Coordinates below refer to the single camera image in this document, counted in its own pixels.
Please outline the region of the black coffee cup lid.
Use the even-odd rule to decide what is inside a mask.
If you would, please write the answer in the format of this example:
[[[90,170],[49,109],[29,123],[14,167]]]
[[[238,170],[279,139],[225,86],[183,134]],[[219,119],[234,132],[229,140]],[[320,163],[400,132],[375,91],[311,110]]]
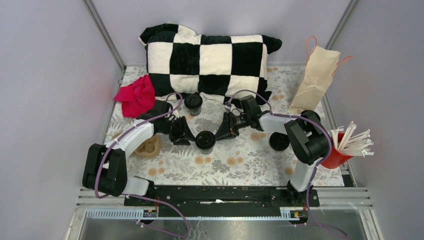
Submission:
[[[203,98],[199,93],[188,94],[184,99],[184,105],[190,110],[198,109],[203,104]]]

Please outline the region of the stack of black cups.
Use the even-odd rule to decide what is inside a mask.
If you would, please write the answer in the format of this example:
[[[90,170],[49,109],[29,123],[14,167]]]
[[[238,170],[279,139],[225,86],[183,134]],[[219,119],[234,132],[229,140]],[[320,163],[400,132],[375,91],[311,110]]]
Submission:
[[[321,118],[320,116],[313,110],[305,110],[302,112],[301,114],[303,117],[317,123],[317,124],[321,124]]]

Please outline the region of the black printed coffee cup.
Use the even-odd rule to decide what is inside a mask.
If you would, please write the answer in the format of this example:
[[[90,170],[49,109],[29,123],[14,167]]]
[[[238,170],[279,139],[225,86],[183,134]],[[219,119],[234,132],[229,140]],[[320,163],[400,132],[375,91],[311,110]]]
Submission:
[[[187,108],[187,111],[191,116],[198,116],[202,111],[202,107],[199,106],[197,108]]]

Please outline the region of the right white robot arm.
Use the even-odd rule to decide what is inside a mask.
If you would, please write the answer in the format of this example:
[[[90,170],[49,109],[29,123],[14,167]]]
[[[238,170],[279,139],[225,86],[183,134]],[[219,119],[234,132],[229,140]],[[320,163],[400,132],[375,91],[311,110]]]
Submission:
[[[305,110],[301,115],[263,111],[251,95],[243,97],[240,104],[242,112],[239,115],[233,114],[229,106],[226,107],[215,139],[234,139],[239,136],[240,129],[250,127],[270,132],[269,144],[275,149],[291,147],[297,163],[287,182],[286,198],[293,206],[301,205],[310,194],[319,162],[331,153],[331,139],[319,115],[312,110]]]

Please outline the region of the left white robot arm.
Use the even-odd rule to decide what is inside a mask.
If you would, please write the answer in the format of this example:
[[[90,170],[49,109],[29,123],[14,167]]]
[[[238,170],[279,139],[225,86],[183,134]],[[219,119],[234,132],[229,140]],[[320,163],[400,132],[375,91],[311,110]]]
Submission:
[[[82,186],[95,190],[100,197],[136,195],[144,206],[152,204],[155,192],[147,179],[128,176],[127,159],[155,134],[164,134],[174,145],[188,146],[196,138],[186,118],[176,117],[177,110],[169,102],[156,100],[153,108],[140,115],[133,125],[106,144],[92,144],[87,153]]]

